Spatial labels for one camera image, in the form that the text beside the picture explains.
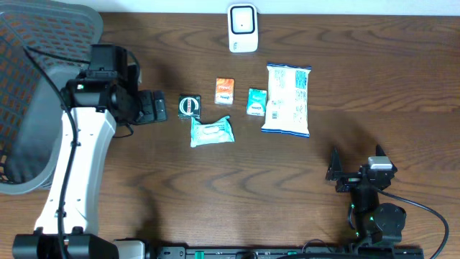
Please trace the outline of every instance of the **cable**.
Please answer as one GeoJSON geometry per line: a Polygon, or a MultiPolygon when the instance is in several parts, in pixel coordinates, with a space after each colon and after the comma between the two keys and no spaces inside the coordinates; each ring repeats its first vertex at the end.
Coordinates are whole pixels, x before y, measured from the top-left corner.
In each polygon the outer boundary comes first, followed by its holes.
{"type": "Polygon", "coordinates": [[[441,244],[439,245],[437,251],[430,257],[430,259],[434,259],[434,258],[437,258],[438,255],[441,253],[441,251],[444,249],[444,246],[446,245],[447,243],[447,239],[449,238],[449,224],[447,224],[447,221],[446,219],[444,219],[444,217],[439,214],[436,210],[434,209],[431,209],[431,208],[428,208],[427,206],[425,205],[422,205],[422,204],[419,204],[415,201],[411,201],[409,199],[404,199],[402,197],[399,197],[399,196],[396,196],[394,194],[389,194],[385,191],[381,191],[379,190],[377,187],[373,186],[372,187],[375,191],[377,191],[379,194],[382,194],[382,195],[385,195],[385,196],[388,196],[390,198],[393,198],[395,200],[398,200],[398,201],[404,201],[405,203],[409,203],[413,206],[417,206],[421,209],[425,209],[426,211],[428,212],[431,212],[432,214],[434,214],[435,216],[437,216],[444,224],[444,238],[443,238],[443,241],[441,242],[441,244]]]}
{"type": "Polygon", "coordinates": [[[67,191],[67,185],[70,177],[70,169],[72,168],[72,163],[73,163],[73,158],[75,157],[75,152],[77,149],[77,143],[78,143],[78,131],[77,131],[77,126],[75,125],[75,120],[72,118],[72,114],[70,113],[69,108],[67,105],[65,105],[63,97],[60,95],[59,89],[57,86],[52,82],[51,78],[46,74],[46,72],[38,65],[38,63],[34,60],[34,58],[30,55],[29,51],[27,51],[27,48],[24,47],[24,53],[27,56],[27,58],[30,60],[32,63],[33,67],[42,75],[42,77],[49,83],[53,91],[55,92],[57,98],[59,99],[64,112],[67,114],[69,121],[70,121],[70,126],[72,127],[72,133],[73,133],[73,139],[71,142],[71,149],[70,149],[70,155],[69,155],[69,161],[67,163],[67,168],[65,169],[65,175],[63,179],[63,186],[60,190],[60,196],[59,196],[59,205],[57,207],[57,238],[58,238],[58,243],[59,243],[59,250],[60,254],[63,259],[68,258],[68,253],[67,250],[65,249],[65,244],[64,244],[64,236],[63,236],[63,222],[64,222],[64,200],[65,200],[65,192],[67,191]]]}
{"type": "Polygon", "coordinates": [[[131,56],[132,60],[137,65],[137,70],[136,70],[136,83],[139,83],[139,77],[141,76],[141,65],[139,64],[139,61],[137,60],[136,56],[134,56],[134,53],[131,51],[128,51],[129,56],[131,56]]]}
{"type": "Polygon", "coordinates": [[[286,255],[278,259],[311,259],[311,258],[328,258],[328,259],[387,259],[376,256],[355,255],[355,254],[341,254],[341,253],[302,253],[297,255],[286,255]]]}
{"type": "Polygon", "coordinates": [[[67,57],[63,57],[63,56],[59,56],[59,55],[54,55],[54,54],[51,54],[51,53],[46,53],[45,51],[41,51],[41,50],[38,50],[38,49],[33,48],[33,47],[29,47],[29,46],[27,46],[26,48],[27,48],[27,50],[30,50],[32,52],[35,52],[35,53],[38,53],[38,54],[41,54],[41,55],[45,55],[45,56],[48,56],[50,58],[55,58],[55,59],[58,59],[58,60],[64,60],[64,61],[75,62],[75,63],[84,63],[84,64],[91,63],[91,62],[89,62],[87,60],[79,60],[79,59],[76,59],[76,58],[67,58],[67,57]]]}
{"type": "Polygon", "coordinates": [[[350,225],[352,230],[355,230],[355,227],[353,225],[353,220],[351,220],[351,215],[353,214],[354,211],[354,205],[350,204],[350,207],[348,208],[348,224],[350,225]]]}
{"type": "Polygon", "coordinates": [[[131,128],[131,125],[130,124],[126,124],[125,125],[128,130],[131,132],[129,133],[128,135],[125,135],[125,136],[120,136],[120,137],[112,137],[112,138],[124,138],[124,137],[131,137],[133,134],[134,134],[134,130],[131,128]]]}
{"type": "Polygon", "coordinates": [[[312,240],[308,241],[306,244],[304,244],[304,246],[302,247],[302,253],[305,253],[305,250],[307,249],[307,247],[308,247],[312,242],[315,242],[315,241],[323,243],[324,247],[326,247],[326,248],[329,250],[329,252],[333,253],[333,251],[331,250],[331,248],[330,248],[323,240],[318,239],[318,238],[312,239],[312,240]]]}

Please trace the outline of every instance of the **black mount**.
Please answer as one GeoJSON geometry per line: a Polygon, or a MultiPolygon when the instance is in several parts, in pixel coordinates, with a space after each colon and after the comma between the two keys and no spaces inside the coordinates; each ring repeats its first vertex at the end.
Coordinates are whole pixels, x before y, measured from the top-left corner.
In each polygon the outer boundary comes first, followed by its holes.
{"type": "Polygon", "coordinates": [[[383,190],[391,185],[397,168],[377,145],[375,156],[369,157],[368,164],[361,165],[358,172],[344,173],[339,153],[334,148],[326,180],[336,181],[337,192],[351,194],[349,224],[356,228],[357,240],[348,245],[350,253],[366,251],[378,255],[379,251],[392,251],[394,244],[402,239],[406,213],[394,204],[380,204],[377,189],[383,190]]]}
{"type": "Polygon", "coordinates": [[[167,119],[165,95],[139,91],[140,67],[128,65],[127,50],[114,45],[92,45],[91,63],[61,90],[69,108],[106,109],[118,125],[141,125],[167,119]]]}

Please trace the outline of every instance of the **white device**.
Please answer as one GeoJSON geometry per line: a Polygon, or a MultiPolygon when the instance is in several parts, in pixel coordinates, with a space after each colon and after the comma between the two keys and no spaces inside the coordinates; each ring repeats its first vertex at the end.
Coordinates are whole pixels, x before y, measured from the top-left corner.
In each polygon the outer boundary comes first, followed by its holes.
{"type": "Polygon", "coordinates": [[[256,51],[259,44],[256,7],[252,4],[233,4],[228,9],[228,21],[230,51],[256,51]]]}

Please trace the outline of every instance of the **plastic wrapper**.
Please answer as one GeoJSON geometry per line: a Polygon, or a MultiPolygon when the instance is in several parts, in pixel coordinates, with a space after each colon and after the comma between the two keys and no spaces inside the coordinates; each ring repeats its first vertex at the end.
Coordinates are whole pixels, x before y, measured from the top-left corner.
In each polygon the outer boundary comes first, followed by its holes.
{"type": "Polygon", "coordinates": [[[230,116],[225,116],[213,124],[201,124],[192,117],[192,129],[190,130],[192,140],[190,146],[235,142],[229,118],[230,116]]]}
{"type": "Polygon", "coordinates": [[[268,102],[263,132],[310,137],[308,74],[311,67],[268,63],[268,102]]]}

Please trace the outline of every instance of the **blue packaging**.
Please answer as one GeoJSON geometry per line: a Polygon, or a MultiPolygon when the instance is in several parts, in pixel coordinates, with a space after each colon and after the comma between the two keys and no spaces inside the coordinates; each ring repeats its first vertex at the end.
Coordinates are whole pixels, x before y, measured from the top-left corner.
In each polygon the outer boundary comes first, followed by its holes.
{"type": "Polygon", "coordinates": [[[251,88],[247,99],[246,113],[249,115],[265,116],[266,103],[267,91],[251,88]]]}

